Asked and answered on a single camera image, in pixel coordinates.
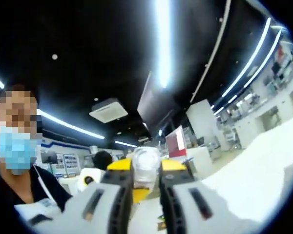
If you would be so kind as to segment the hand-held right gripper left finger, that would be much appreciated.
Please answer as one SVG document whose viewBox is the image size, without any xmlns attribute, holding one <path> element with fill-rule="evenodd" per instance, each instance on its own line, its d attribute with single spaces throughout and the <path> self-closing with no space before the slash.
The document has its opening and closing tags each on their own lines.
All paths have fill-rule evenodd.
<svg viewBox="0 0 293 234">
<path fill-rule="evenodd" d="M 101 182 L 91 182 L 66 203 L 65 234 L 126 234 L 133 203 L 130 159 L 108 166 Z"/>
</svg>

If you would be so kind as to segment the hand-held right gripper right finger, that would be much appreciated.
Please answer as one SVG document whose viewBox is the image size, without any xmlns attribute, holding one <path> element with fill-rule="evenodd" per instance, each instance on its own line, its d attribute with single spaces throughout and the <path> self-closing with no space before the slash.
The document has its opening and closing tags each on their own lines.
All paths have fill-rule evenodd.
<svg viewBox="0 0 293 234">
<path fill-rule="evenodd" d="M 159 169 L 160 203 L 169 234 L 233 234 L 238 217 L 226 201 L 191 176 L 186 166 L 164 159 Z"/>
</svg>

